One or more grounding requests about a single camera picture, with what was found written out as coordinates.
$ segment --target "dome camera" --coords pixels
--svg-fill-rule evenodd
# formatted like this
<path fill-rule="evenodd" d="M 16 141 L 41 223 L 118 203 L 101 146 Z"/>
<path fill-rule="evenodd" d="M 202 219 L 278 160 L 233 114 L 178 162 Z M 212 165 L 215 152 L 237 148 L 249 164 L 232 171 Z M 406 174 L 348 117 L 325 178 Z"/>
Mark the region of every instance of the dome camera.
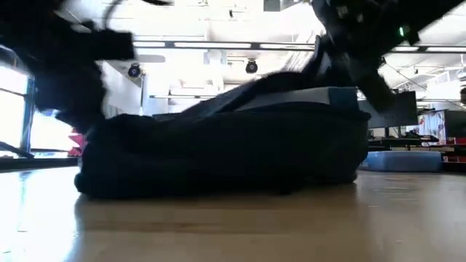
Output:
<path fill-rule="evenodd" d="M 141 75 L 141 67 L 139 66 L 139 63 L 133 63 L 130 66 L 130 69 L 128 69 L 128 76 L 136 78 Z"/>
<path fill-rule="evenodd" d="M 255 60 L 249 60 L 248 61 L 248 64 L 246 65 L 246 73 L 248 74 L 254 74 L 255 72 L 257 72 L 257 64 L 256 64 L 256 61 Z"/>

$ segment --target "black object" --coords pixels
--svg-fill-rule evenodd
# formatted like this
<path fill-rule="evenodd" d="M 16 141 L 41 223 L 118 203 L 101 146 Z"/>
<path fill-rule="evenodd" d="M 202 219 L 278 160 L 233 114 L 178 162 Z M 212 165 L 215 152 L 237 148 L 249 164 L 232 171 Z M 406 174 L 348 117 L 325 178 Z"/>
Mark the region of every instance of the black object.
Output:
<path fill-rule="evenodd" d="M 390 137 L 390 128 L 385 127 L 384 128 L 384 138 L 389 138 Z"/>
<path fill-rule="evenodd" d="M 166 1 L 143 0 L 167 5 Z M 0 44 L 12 49 L 35 76 L 35 104 L 40 111 L 58 110 L 57 119 L 81 133 L 103 121 L 106 94 L 97 60 L 134 60 L 133 35 L 93 23 L 74 24 L 55 13 L 64 0 L 0 0 Z M 106 13 L 105 24 L 116 0 Z"/>
<path fill-rule="evenodd" d="M 419 135 L 416 130 L 410 130 L 405 133 L 404 138 L 421 138 L 421 135 Z"/>
<path fill-rule="evenodd" d="M 257 72 L 258 66 L 255 60 L 249 60 L 248 64 L 246 64 L 246 73 L 254 74 Z"/>
<path fill-rule="evenodd" d="M 10 144 L 5 143 L 5 142 L 1 142 L 1 141 L 0 141 L 0 150 L 9 151 L 9 152 L 12 152 L 13 154 L 17 154 L 18 156 L 25 157 L 27 159 L 33 159 L 34 158 L 33 154 L 30 154 L 30 153 L 28 153 L 26 151 L 15 148 L 14 146 L 12 146 Z"/>
<path fill-rule="evenodd" d="M 368 112 L 372 117 L 369 128 L 399 127 L 417 125 L 417 106 L 415 92 L 402 92 L 394 95 L 393 106 L 385 112 L 377 112 L 367 100 L 359 101 L 359 108 Z"/>
<path fill-rule="evenodd" d="M 38 168 L 75 167 L 78 159 L 75 157 L 66 158 L 1 158 L 0 172 L 11 170 L 27 170 Z"/>
<path fill-rule="evenodd" d="M 386 64 L 387 64 L 387 61 L 385 60 L 385 57 L 381 57 L 379 59 L 378 67 L 380 68 L 380 67 L 382 67 L 382 66 L 384 66 Z"/>
<path fill-rule="evenodd" d="M 436 143 L 438 138 L 433 135 L 421 135 L 417 138 L 375 138 L 369 140 L 369 146 L 421 146 L 422 143 Z"/>
<path fill-rule="evenodd" d="M 367 130 L 367 139 L 374 139 L 374 131 L 373 130 Z"/>
<path fill-rule="evenodd" d="M 138 63 L 133 63 L 128 69 L 128 76 L 136 78 L 141 75 L 141 68 L 139 67 Z"/>
<path fill-rule="evenodd" d="M 445 135 L 447 138 L 466 138 L 466 112 L 443 111 L 445 116 Z"/>
<path fill-rule="evenodd" d="M 348 78 L 376 111 L 388 110 L 394 97 L 377 73 L 380 57 L 403 41 L 418 42 L 421 29 L 460 3 L 462 0 L 312 1 L 326 30 L 320 66 L 320 72 L 327 71 L 323 79 Z M 419 12 L 426 4 L 433 8 Z"/>
<path fill-rule="evenodd" d="M 305 102 L 238 111 L 259 95 L 305 88 L 305 80 L 273 74 L 179 114 L 101 122 L 87 137 L 76 187 L 130 199 L 351 183 L 368 151 L 367 113 Z"/>

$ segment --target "fluorescent light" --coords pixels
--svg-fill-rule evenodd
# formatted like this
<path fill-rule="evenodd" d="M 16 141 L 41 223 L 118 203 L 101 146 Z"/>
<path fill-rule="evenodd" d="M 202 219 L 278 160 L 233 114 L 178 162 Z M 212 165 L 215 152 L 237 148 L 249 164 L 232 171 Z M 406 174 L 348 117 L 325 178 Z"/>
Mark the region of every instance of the fluorescent light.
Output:
<path fill-rule="evenodd" d="M 394 52 L 415 52 L 418 47 L 395 47 L 392 49 Z"/>
<path fill-rule="evenodd" d="M 138 55 L 160 55 L 165 53 L 166 49 L 151 49 L 151 48 L 136 48 L 135 51 Z"/>
<path fill-rule="evenodd" d="M 261 44 L 261 48 L 314 50 L 314 44 Z"/>
<path fill-rule="evenodd" d="M 150 95 L 149 98 L 157 99 L 157 98 L 168 98 L 168 99 L 201 99 L 207 100 L 209 98 L 214 98 L 215 95 Z"/>
<path fill-rule="evenodd" d="M 186 36 L 134 36 L 133 41 L 205 41 L 205 35 L 186 35 Z"/>
<path fill-rule="evenodd" d="M 199 43 L 188 43 L 188 42 L 176 42 L 175 47 L 185 47 L 185 48 L 205 48 L 205 49 L 215 49 L 215 48 L 226 48 L 226 49 L 250 49 L 250 44 L 248 43 L 209 43 L 209 42 L 199 42 Z"/>
<path fill-rule="evenodd" d="M 428 52 L 458 52 L 465 53 L 466 47 L 429 47 Z"/>
<path fill-rule="evenodd" d="M 209 90 L 207 88 L 173 88 L 170 90 L 171 95 L 180 96 L 208 96 L 215 97 L 218 90 Z"/>
<path fill-rule="evenodd" d="M 163 41 L 149 41 L 149 42 L 142 42 L 142 41 L 134 41 L 133 45 L 135 48 L 138 47 L 165 47 L 165 43 Z"/>

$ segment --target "bag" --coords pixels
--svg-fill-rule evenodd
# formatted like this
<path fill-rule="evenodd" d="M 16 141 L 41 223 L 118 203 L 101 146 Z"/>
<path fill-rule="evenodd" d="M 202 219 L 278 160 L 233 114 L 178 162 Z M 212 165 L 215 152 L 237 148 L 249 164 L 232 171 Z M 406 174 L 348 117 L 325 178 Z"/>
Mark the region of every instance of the bag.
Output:
<path fill-rule="evenodd" d="M 90 197 L 134 199 L 353 182 L 368 153 L 367 113 L 308 102 L 238 110 L 258 95 L 304 89 L 299 81 L 279 73 L 179 114 L 108 119 L 87 136 L 75 185 Z"/>

